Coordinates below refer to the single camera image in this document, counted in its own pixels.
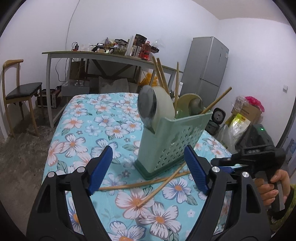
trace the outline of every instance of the pink plastic bag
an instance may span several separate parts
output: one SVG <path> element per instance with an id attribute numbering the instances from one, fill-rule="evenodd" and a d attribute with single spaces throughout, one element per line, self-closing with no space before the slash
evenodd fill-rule
<path id="1" fill-rule="evenodd" d="M 254 98 L 252 96 L 246 96 L 245 98 L 247 99 L 249 104 L 251 104 L 253 106 L 256 106 L 257 108 L 259 108 L 259 110 L 264 112 L 264 107 L 263 107 L 263 105 L 261 104 L 261 102 L 259 100 L 257 100 L 256 98 Z"/>

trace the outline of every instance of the floral tablecloth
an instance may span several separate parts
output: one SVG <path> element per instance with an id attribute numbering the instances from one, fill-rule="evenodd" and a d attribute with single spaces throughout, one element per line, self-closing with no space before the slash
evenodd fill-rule
<path id="1" fill-rule="evenodd" d="M 133 93 L 73 97 L 51 141 L 43 179 L 51 171 L 61 175 L 85 166 L 109 145 L 113 149 L 113 160 L 101 186 L 144 181 L 134 167 L 143 129 L 136 102 L 137 94 Z M 231 156 L 206 131 L 196 144 L 195 151 L 208 160 Z M 176 168 L 161 177 L 170 176 Z M 186 239 L 197 221 L 206 196 L 197 189 L 190 174 L 173 179 L 146 205 L 136 209 L 137 203 L 159 185 L 97 191 L 91 196 L 94 208 L 112 241 Z M 229 196 L 227 192 L 215 233 L 224 228 Z M 82 234 L 71 192 L 66 197 L 74 231 Z"/>

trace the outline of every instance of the ceiling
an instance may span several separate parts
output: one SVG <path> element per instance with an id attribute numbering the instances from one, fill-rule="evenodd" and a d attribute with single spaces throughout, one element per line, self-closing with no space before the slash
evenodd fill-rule
<path id="1" fill-rule="evenodd" d="M 262 18 L 289 24 L 272 0 L 193 0 L 218 19 Z"/>

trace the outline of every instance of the green utensil holder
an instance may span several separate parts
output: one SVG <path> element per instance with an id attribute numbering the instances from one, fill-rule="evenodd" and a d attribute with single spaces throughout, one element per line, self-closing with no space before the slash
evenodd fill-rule
<path id="1" fill-rule="evenodd" d="M 202 135 L 212 111 L 179 119 L 160 119 L 154 133 L 143 129 L 136 169 L 144 179 L 152 179 L 184 159 L 184 148 L 195 146 Z"/>

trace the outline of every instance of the black seat cushion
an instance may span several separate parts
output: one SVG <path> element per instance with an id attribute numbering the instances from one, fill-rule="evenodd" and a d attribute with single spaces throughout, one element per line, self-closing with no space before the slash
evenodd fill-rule
<path id="1" fill-rule="evenodd" d="M 42 82 L 20 85 L 19 87 L 16 87 L 12 92 L 10 92 L 6 96 L 6 99 L 10 100 L 15 98 L 31 96 L 40 88 L 41 85 L 42 85 Z"/>

